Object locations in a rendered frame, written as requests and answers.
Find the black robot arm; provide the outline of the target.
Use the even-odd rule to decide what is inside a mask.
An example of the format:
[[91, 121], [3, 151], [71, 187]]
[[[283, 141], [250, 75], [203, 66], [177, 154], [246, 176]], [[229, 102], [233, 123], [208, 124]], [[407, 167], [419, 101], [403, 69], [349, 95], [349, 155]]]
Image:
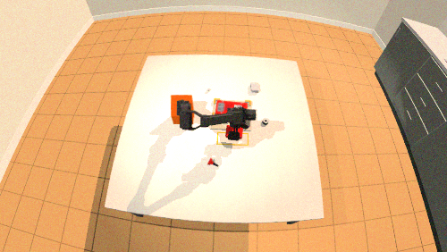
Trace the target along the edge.
[[[192, 128], [192, 113], [200, 117], [200, 125]], [[256, 109], [247, 109], [244, 107], [229, 107], [227, 113], [220, 114], [201, 114], [195, 110], [191, 110], [190, 101], [178, 100], [176, 115], [180, 116], [180, 128], [183, 130], [195, 130], [197, 128], [207, 128], [211, 125], [231, 123], [238, 125], [238, 129], [248, 129], [250, 121], [256, 121]]]

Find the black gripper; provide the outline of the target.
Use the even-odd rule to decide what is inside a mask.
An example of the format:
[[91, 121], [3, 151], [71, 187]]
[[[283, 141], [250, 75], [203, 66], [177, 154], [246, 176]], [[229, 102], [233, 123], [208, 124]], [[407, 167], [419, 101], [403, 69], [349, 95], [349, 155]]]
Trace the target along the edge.
[[[230, 127], [233, 127], [233, 131], [228, 132], [228, 139], [229, 140], [240, 140], [240, 133], [238, 132], [238, 125], [233, 125], [230, 123]], [[236, 130], [236, 131], [235, 131]]]

